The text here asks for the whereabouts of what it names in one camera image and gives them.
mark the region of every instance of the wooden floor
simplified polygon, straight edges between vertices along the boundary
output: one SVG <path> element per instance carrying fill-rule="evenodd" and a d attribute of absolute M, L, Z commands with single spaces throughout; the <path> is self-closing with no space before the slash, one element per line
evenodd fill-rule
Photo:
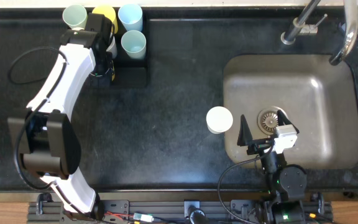
<path fill-rule="evenodd" d="M 332 202 L 335 222 L 358 223 L 358 202 Z M 0 223 L 25 224 L 28 203 L 0 202 Z"/>

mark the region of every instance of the stainless steel sink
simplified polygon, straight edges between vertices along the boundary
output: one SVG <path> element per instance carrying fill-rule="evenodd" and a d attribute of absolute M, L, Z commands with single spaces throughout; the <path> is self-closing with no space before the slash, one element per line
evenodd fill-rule
<path fill-rule="evenodd" d="M 300 130 L 289 164 L 307 169 L 345 169 L 358 163 L 358 110 L 353 76 L 328 55 L 242 55 L 224 69 L 224 106 L 234 122 L 225 132 L 226 152 L 234 162 L 251 159 L 237 146 L 240 116 L 254 139 L 276 126 L 277 108 Z"/>

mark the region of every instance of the wall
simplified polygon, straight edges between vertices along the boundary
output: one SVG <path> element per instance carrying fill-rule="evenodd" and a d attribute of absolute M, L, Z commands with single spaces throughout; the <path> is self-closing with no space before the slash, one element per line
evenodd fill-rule
<path fill-rule="evenodd" d="M 81 4 L 86 7 L 108 4 L 119 7 L 126 3 L 137 3 L 142 7 L 305 6 L 308 2 L 309 0 L 0 0 L 0 8 L 67 7 L 71 4 Z M 319 6 L 341 5 L 343 5 L 342 0 L 322 0 L 319 4 Z"/>

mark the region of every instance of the sink drain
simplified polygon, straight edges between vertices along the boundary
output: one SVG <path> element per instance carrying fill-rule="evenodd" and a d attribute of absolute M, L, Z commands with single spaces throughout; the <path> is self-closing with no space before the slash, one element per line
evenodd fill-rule
<path fill-rule="evenodd" d="M 285 116 L 287 116 L 284 110 L 276 106 L 266 108 L 259 113 L 258 126 L 260 130 L 263 131 L 265 134 L 273 134 L 274 128 L 278 126 L 278 110 L 281 110 L 285 114 Z"/>

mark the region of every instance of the chrome faucet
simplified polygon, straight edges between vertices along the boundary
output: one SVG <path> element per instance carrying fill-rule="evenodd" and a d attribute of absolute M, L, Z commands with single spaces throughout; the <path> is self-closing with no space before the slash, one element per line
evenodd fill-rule
<path fill-rule="evenodd" d="M 318 25 L 327 17 L 324 17 L 315 25 L 306 25 L 305 21 L 309 18 L 310 14 L 316 9 L 320 0 L 311 0 L 305 7 L 299 17 L 295 18 L 287 32 L 281 35 L 281 41 L 284 44 L 290 45 L 295 42 L 298 35 L 315 35 L 318 31 Z M 333 54 L 329 58 L 331 65 L 337 65 L 343 61 L 352 50 L 358 33 L 358 12 L 356 0 L 343 0 L 344 10 L 346 17 L 346 33 L 344 43 L 337 50 L 336 54 Z"/>

